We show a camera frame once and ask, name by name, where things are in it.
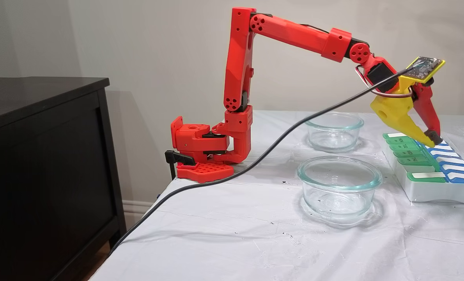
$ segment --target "white wall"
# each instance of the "white wall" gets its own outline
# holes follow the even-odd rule
[[[464,114],[464,0],[4,3],[0,75],[110,78],[109,109],[127,201],[152,202],[170,181],[163,152],[172,148],[169,126],[175,117],[212,126],[223,118],[230,9],[236,5],[347,30],[396,69],[418,55],[446,59],[435,76],[434,104],[441,114]],[[255,109],[318,110],[363,88],[349,60],[338,64],[261,36],[254,49]],[[342,110],[370,112],[372,99],[368,95]]]

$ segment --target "glass bowl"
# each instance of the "glass bowl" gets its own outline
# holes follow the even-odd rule
[[[303,198],[315,212],[337,219],[358,217],[371,207],[374,191],[382,183],[381,172],[371,164],[325,156],[309,159],[298,167]]]
[[[327,112],[305,122],[308,141],[314,149],[337,153],[351,150],[357,143],[364,120],[342,112]]]

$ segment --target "pill organizer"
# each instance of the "pill organizer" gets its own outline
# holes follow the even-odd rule
[[[464,203],[464,159],[447,142],[431,148],[402,133],[384,133],[381,142],[410,201]]]

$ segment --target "cabinet door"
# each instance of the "cabinet door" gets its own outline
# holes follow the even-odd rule
[[[0,280],[49,280],[114,216],[97,93],[0,128]]]

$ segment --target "circuit board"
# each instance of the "circuit board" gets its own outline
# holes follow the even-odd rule
[[[437,68],[442,63],[442,59],[435,59],[433,57],[418,57],[410,66],[418,66],[422,64],[417,69],[413,71],[409,71],[408,73],[404,74],[404,76],[424,79],[428,77],[428,75]]]

